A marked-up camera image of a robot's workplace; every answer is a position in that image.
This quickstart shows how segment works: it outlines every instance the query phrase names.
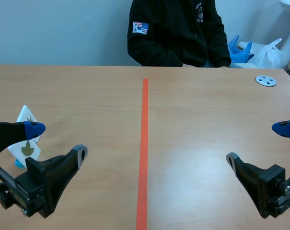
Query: flag patch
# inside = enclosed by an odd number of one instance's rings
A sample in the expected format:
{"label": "flag patch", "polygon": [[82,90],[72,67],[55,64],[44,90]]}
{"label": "flag patch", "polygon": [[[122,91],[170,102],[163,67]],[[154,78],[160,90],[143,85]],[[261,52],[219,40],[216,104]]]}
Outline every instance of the flag patch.
{"label": "flag patch", "polygon": [[140,33],[146,35],[148,32],[148,28],[148,23],[133,22],[133,33]]}

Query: screw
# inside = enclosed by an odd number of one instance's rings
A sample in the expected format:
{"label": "screw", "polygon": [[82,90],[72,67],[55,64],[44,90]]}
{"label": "screw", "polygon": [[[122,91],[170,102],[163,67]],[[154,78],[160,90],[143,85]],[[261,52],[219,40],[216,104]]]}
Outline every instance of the screw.
{"label": "screw", "polygon": [[28,211],[23,207],[21,208],[22,214],[27,217],[28,216]]}
{"label": "screw", "polygon": [[289,195],[290,194],[290,185],[287,185],[284,189],[284,195]]}

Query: white paper card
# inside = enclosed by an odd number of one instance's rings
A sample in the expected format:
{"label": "white paper card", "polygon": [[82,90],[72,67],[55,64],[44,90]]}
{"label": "white paper card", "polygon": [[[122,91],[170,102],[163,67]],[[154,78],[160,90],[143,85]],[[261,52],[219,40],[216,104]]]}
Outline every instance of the white paper card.
{"label": "white paper card", "polygon": [[33,140],[25,140],[7,148],[11,154],[26,168],[25,159],[32,157],[38,160],[40,149]]}
{"label": "white paper card", "polygon": [[[17,119],[17,122],[23,122],[23,121],[31,121],[31,122],[37,122],[36,118],[34,117],[34,115],[32,114],[32,112],[29,110],[29,108],[24,105],[19,117]],[[37,143],[40,139],[40,136],[34,138],[33,140]]]}

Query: white plastic bag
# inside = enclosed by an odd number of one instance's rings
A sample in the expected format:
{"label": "white plastic bag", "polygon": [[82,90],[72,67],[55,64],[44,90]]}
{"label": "white plastic bag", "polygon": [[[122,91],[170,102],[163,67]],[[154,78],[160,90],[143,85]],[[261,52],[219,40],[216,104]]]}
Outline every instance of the white plastic bag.
{"label": "white plastic bag", "polygon": [[261,69],[279,69],[281,68],[281,54],[276,45],[282,41],[282,38],[277,39],[271,44],[264,46],[255,56],[248,61]]}

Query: black hoodie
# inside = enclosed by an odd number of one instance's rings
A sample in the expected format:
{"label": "black hoodie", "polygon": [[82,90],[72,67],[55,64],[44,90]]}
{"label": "black hoodie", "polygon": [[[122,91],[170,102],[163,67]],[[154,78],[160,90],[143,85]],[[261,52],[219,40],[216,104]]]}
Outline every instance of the black hoodie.
{"label": "black hoodie", "polygon": [[215,0],[133,0],[128,53],[142,66],[229,66]]}

